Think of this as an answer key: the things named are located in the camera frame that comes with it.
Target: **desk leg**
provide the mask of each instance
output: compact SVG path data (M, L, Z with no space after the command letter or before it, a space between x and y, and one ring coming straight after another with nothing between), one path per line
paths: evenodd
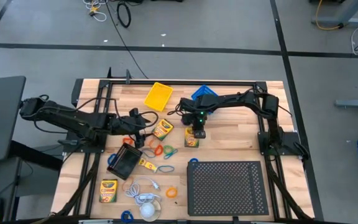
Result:
M57 171L62 168L63 164L62 160L57 159L56 157L50 156L48 154L39 152L17 141L11 141L9 156L17 156L25 161L33 162L42 167Z

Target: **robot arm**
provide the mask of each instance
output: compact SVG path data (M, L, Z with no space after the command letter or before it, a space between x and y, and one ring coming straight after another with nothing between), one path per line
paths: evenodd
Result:
M134 108L130 116L118 116L115 113L85 113L77 109L59 105L54 101L41 97L29 98L22 102L20 116L28 121L46 121L60 128L75 133L83 142L95 145L101 135L136 136L135 146L144 146L144 138L139 131L150 121Z
M258 100L262 100L262 107L259 106ZM194 101L181 98L178 110L186 112L182 115L182 123L193 126L195 138L205 138L204 125L208 112L235 106L248 107L255 114L265 118L268 123L269 144L275 147L282 145L283 131L277 123L278 98L271 94L246 91L223 96L203 95Z

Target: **yellow plastic tray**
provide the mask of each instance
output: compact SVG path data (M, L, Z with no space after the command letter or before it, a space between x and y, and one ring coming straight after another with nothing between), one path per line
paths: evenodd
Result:
M153 110L161 112L168 103L172 91L173 88L156 82L149 91L149 94L147 94L144 104Z

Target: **yellow crayon box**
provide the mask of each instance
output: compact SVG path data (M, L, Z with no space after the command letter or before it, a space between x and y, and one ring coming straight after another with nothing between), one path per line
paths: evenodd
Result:
M103 179L100 183L100 197L99 202L111 203L117 201L117 179L108 180Z
M168 133L172 131L173 125L169 123L166 119L162 119L158 125L153 129L152 133L160 141L164 140L167 137Z
M199 139L194 138L193 128L185 129L185 147L198 147Z
M152 170L153 172L157 171L157 166L155 166L154 164L152 164L151 162L147 162L145 159L140 158L139 161L139 165L144 166L150 170Z

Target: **perforated metal tray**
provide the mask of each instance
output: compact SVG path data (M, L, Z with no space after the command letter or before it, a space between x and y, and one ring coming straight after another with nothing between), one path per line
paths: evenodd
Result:
M189 162L190 216L268 215L259 161Z

